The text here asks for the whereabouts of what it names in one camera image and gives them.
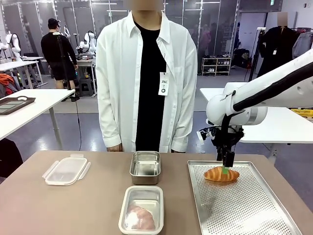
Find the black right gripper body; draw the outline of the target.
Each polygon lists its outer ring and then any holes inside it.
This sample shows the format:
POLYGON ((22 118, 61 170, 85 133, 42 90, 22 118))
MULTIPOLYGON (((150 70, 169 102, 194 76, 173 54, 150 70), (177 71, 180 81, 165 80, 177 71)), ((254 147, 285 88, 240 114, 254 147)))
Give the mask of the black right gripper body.
POLYGON ((217 149, 218 154, 222 154, 222 151, 231 151, 239 140, 244 136, 244 130, 242 127, 234 128, 229 126, 226 132, 222 131, 221 126, 211 127, 211 141, 217 149))

